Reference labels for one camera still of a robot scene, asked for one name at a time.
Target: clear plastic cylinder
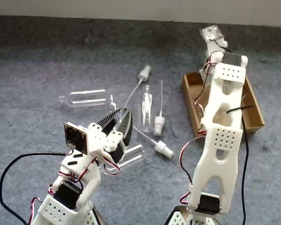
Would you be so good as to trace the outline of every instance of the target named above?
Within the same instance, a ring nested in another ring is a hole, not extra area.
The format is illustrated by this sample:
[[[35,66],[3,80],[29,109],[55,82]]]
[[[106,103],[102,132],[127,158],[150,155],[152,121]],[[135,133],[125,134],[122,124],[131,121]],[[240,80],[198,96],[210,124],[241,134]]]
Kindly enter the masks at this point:
[[[105,105],[106,91],[101,89],[70,92],[60,96],[59,102],[70,107]]]

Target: black cable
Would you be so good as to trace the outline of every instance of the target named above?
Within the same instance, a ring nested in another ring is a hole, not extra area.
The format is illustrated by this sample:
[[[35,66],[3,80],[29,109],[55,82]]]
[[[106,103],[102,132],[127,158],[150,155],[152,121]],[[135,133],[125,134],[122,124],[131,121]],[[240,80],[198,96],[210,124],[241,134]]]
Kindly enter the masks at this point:
[[[83,184],[82,184],[81,180],[80,180],[80,181],[78,181],[78,182],[80,183],[81,190],[83,191]]]
[[[71,153],[66,154],[66,153],[54,153],[54,152],[40,152],[40,153],[27,153],[27,154],[23,154],[18,156],[17,158],[15,158],[13,161],[11,161],[8,166],[5,168],[5,170],[3,171],[3,174],[1,175],[0,178],[0,203],[1,205],[11,214],[13,214],[15,217],[17,217],[19,220],[21,220],[21,222],[25,225],[28,225],[27,222],[19,215],[17,214],[15,211],[13,211],[11,208],[9,208],[4,202],[3,202],[3,198],[2,198],[2,189],[3,189],[3,180],[4,177],[6,175],[6,173],[8,172],[8,170],[10,169],[10,167],[19,159],[26,157],[26,156],[69,156],[73,153],[73,150]]]
[[[245,109],[245,108],[249,108],[249,107],[253,107],[251,106],[246,106],[246,107],[239,107],[239,108],[235,108],[235,109],[231,109],[229,111],[227,111],[227,113],[233,111],[233,110],[237,110],[237,109]],[[249,143],[248,143],[248,136],[247,136],[247,130],[245,128],[245,123],[244,123],[244,117],[242,116],[242,125],[243,125],[243,129],[244,129],[244,141],[245,141],[245,148],[246,148],[246,155],[245,155],[245,160],[244,160],[244,171],[243,171],[243,177],[242,177],[242,205],[243,205],[243,214],[244,214],[244,218],[243,218],[243,225],[245,225],[245,220],[246,220],[246,212],[245,212],[245,203],[244,203],[244,178],[245,178],[245,172],[247,170],[247,165],[248,165],[248,158],[249,158]]]
[[[215,39],[214,39],[214,42],[215,42],[216,45],[219,46],[220,48],[222,48],[222,49],[224,49],[224,50],[226,50],[226,51],[232,53],[232,51],[231,51],[230,49],[228,49],[228,48],[226,48],[226,47],[224,47],[224,46],[221,46]]]
[[[235,111],[235,110],[238,110],[238,109],[243,110],[243,109],[248,109],[248,108],[252,108],[252,107],[254,107],[254,106],[253,105],[249,105],[249,106],[238,107],[238,108],[230,109],[226,113],[228,114],[228,113],[230,113],[232,111]]]

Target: red and white wire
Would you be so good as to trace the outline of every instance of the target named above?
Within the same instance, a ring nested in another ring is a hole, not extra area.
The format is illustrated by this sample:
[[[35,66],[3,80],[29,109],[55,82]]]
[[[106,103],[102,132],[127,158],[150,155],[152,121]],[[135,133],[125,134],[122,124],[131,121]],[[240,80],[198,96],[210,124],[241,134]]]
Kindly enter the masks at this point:
[[[34,203],[36,200],[38,200],[40,203],[43,202],[39,197],[34,197],[32,199],[31,204],[30,204],[31,210],[30,210],[30,218],[29,218],[28,225],[31,225],[33,217],[34,217]]]
[[[110,172],[106,171],[108,175],[110,175],[110,176],[116,176],[116,175],[118,175],[118,173],[120,172],[120,168],[119,168],[116,164],[112,163],[111,161],[109,161],[107,158],[105,158],[105,157],[103,157],[103,156],[96,156],[96,157],[94,157],[94,158],[91,160],[91,162],[90,162],[90,163],[88,164],[88,166],[84,169],[84,171],[79,175],[77,181],[75,181],[75,182],[79,182],[79,181],[83,178],[84,174],[88,171],[88,167],[89,167],[97,158],[102,158],[107,164],[111,165],[113,168],[115,168],[115,169],[117,170],[117,172],[115,172],[115,173],[110,173]]]
[[[71,174],[67,174],[62,171],[59,171],[58,175],[68,177],[71,181],[76,181],[75,175],[72,172],[71,172]]]
[[[186,173],[186,175],[187,175],[187,177],[188,177],[188,179],[189,179],[189,181],[190,181],[191,184],[192,184],[192,178],[191,178],[189,172],[188,172],[188,171],[184,168],[184,166],[183,166],[182,157],[183,157],[183,153],[184,153],[185,149],[188,147],[188,145],[190,144],[190,142],[193,142],[193,141],[195,141],[195,140],[197,140],[197,139],[199,139],[199,138],[202,138],[202,137],[206,137],[206,133],[202,133],[202,134],[196,136],[194,139],[188,141],[188,142],[183,146],[183,148],[181,149],[180,155],[179,155],[180,166],[181,166],[182,170]],[[187,201],[183,201],[183,199],[185,199],[189,194],[190,194],[190,192],[187,192],[185,195],[183,195],[183,196],[180,197],[180,202],[181,202],[181,204],[188,204],[188,202],[187,202]]]
[[[202,89],[201,93],[195,98],[195,101],[193,103],[194,106],[198,106],[200,108],[200,110],[202,112],[202,116],[204,116],[204,109],[203,109],[203,106],[201,104],[197,103],[197,101],[203,93],[203,90],[205,88],[205,84],[206,84],[206,81],[207,81],[207,76],[210,74],[209,71],[210,71],[211,67],[213,67],[215,65],[216,65],[216,63],[213,63],[213,62],[207,62],[207,63],[204,64],[203,72],[206,74],[206,78],[205,78],[205,81],[204,81],[204,84],[203,84],[203,89]]]
[[[180,166],[181,166],[182,170],[183,170],[183,171],[186,173],[186,175],[188,176],[188,179],[189,179],[189,181],[190,181],[191,184],[192,184],[192,178],[191,178],[189,172],[188,172],[188,171],[184,168],[184,166],[183,166],[183,163],[182,163],[182,156],[183,156],[183,153],[184,153],[185,149],[186,149],[186,148],[188,147],[188,145],[190,144],[190,142],[193,142],[193,141],[195,141],[195,140],[197,140],[197,139],[199,139],[199,138],[201,138],[201,137],[205,137],[205,136],[206,136],[205,134],[201,134],[201,135],[196,136],[194,139],[192,139],[192,140],[190,140],[189,142],[187,142],[187,143],[183,146],[183,148],[181,149],[181,151],[180,151],[180,155],[179,155]]]
[[[183,199],[185,199],[189,194],[190,194],[190,192],[187,192],[185,195],[180,197],[181,204],[184,204],[184,205],[188,204],[188,201],[183,201]]]
[[[55,195],[55,192],[53,191],[53,188],[52,188],[52,184],[49,185],[47,192],[48,192],[48,194]]]

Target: plastic tube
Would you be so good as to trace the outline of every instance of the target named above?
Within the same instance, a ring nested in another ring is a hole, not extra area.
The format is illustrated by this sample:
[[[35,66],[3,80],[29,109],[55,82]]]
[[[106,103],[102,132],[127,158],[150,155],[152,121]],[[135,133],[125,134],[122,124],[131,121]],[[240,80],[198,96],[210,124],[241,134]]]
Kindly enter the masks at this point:
[[[148,137],[147,135],[145,135],[143,132],[141,132],[138,128],[135,127],[135,125],[133,125],[133,128],[139,132],[141,135],[143,135],[143,137],[147,138],[149,141],[151,141],[154,145],[157,145],[157,142],[154,141],[152,138]]]

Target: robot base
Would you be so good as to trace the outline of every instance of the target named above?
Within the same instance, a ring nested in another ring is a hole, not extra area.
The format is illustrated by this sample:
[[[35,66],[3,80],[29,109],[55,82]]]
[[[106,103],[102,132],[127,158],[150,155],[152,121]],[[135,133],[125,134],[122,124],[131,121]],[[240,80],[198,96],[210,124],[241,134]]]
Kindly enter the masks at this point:
[[[186,206],[178,205],[171,212],[164,225],[221,225],[215,218],[194,217]]]

